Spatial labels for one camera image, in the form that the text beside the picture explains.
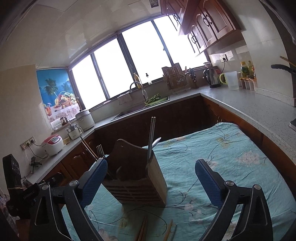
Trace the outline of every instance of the wall outlet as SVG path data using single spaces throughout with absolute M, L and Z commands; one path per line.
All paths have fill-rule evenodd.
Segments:
M 221 60 L 222 63 L 228 61 L 228 58 L 227 58 L 226 54 L 220 56 L 220 60 Z
M 24 151 L 28 146 L 31 146 L 35 142 L 35 138 L 31 137 L 29 140 L 26 140 L 24 143 L 20 144 L 21 149 Z

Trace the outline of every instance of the green basket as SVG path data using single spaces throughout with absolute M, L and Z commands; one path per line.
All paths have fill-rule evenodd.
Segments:
M 165 97 L 165 98 L 163 98 L 163 99 L 160 99 L 160 100 L 157 100 L 157 101 L 155 101 L 155 102 L 152 102 L 152 103 L 150 103 L 150 104 L 146 104 L 145 107 L 153 106 L 153 105 L 155 105 L 155 104 L 159 104 L 159 103 L 164 102 L 164 101 L 167 101 L 167 100 L 168 100 L 168 96 Z

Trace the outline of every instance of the green vegetable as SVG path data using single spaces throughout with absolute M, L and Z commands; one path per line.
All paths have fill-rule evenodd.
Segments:
M 151 104 L 153 102 L 156 102 L 158 100 L 161 99 L 161 96 L 159 94 L 154 95 L 153 97 L 151 97 L 150 99 L 148 99 L 145 104 Z

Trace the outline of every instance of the palm tree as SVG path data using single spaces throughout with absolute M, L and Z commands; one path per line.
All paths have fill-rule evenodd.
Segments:
M 61 87 L 66 92 L 70 92 L 71 91 L 71 88 L 70 88 L 70 86 L 68 85 L 67 82 L 63 83 Z
M 56 81 L 52 80 L 50 78 L 46 79 L 45 81 L 48 84 L 47 86 L 44 87 L 46 93 L 48 95 L 54 95 L 55 94 L 55 96 L 58 97 L 57 94 L 55 93 L 56 91 L 59 90 L 59 88 L 57 87 Z

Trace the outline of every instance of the plastic pitcher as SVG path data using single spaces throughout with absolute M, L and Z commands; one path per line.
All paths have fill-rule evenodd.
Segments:
M 224 75 L 226 82 L 223 82 L 221 77 Z M 220 75 L 220 81 L 222 84 L 228 85 L 228 88 L 230 90 L 238 90 L 239 89 L 239 83 L 237 79 L 237 72 L 227 72 Z

